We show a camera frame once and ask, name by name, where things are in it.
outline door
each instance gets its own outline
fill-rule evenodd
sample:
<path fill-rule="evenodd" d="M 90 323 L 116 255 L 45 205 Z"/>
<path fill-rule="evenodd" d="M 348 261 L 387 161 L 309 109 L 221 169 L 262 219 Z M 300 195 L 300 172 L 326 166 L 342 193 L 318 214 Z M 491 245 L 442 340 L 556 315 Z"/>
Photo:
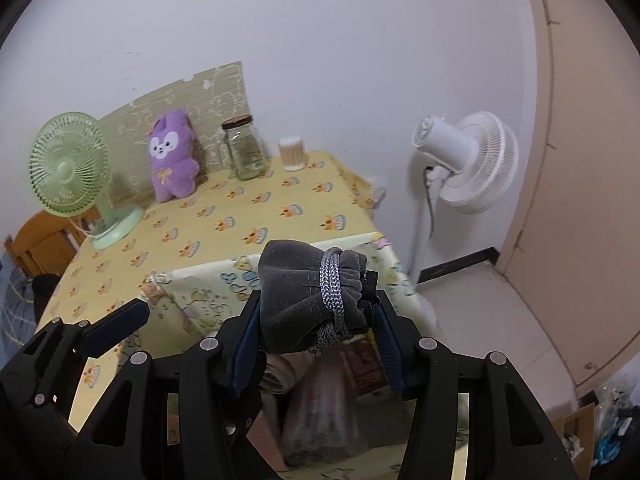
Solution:
<path fill-rule="evenodd" d="M 542 172 L 505 276 L 574 379 L 640 333 L 640 56 L 604 0 L 546 0 Z"/>

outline door frame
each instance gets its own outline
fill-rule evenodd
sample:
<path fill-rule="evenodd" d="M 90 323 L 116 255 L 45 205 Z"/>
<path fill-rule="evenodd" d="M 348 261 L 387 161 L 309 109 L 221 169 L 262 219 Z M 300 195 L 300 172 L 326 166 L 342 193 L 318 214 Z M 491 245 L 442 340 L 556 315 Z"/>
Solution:
<path fill-rule="evenodd" d="M 511 220 L 507 236 L 504 239 L 500 257 L 495 269 L 504 274 L 507 265 L 518 250 L 518 239 L 524 229 L 538 189 L 542 165 L 545 160 L 546 142 L 551 122 L 551 99 L 553 97 L 553 57 L 551 35 L 549 34 L 549 18 L 546 0 L 529 0 L 533 12 L 533 24 L 536 35 L 536 59 L 538 62 L 538 92 L 536 95 L 536 114 L 527 169 L 525 170 L 522 189 L 518 197 L 518 205 Z"/>

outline beige wallpaper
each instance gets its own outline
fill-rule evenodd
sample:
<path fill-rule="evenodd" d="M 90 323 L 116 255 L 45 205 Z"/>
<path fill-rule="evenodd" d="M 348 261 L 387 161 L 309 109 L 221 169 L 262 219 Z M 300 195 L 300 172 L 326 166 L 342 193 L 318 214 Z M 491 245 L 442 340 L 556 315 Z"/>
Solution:
<path fill-rule="evenodd" d="M 113 182 L 110 197 L 119 202 L 151 189 L 146 134 L 153 120 L 174 108 L 186 108 L 196 132 L 194 158 L 200 173 L 228 168 L 220 124 L 249 112 L 242 64 L 238 61 L 205 70 L 189 81 L 176 81 L 103 117 L 111 149 Z"/>

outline wooden chair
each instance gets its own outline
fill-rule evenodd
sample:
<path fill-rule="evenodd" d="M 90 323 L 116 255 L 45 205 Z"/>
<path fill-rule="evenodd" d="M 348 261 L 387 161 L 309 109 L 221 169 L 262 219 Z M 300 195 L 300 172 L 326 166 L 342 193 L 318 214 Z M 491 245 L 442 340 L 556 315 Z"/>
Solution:
<path fill-rule="evenodd" d="M 73 220 L 78 223 L 82 219 L 94 220 L 96 217 L 97 212 L 92 208 L 81 218 L 75 217 Z M 86 238 L 71 225 L 69 218 L 40 211 L 22 226 L 15 240 L 7 238 L 4 248 L 15 265 L 27 276 L 33 277 L 46 272 L 62 275 L 76 256 L 76 248 L 71 243 L 70 236 L 78 246 Z"/>

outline blue fabric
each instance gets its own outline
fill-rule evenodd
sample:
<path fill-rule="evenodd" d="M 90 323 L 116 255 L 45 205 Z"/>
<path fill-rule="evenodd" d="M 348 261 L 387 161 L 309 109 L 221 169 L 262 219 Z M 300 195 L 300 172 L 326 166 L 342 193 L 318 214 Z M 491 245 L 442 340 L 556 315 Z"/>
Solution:
<path fill-rule="evenodd" d="M 5 253 L 0 257 L 0 368 L 35 332 L 31 284 Z"/>

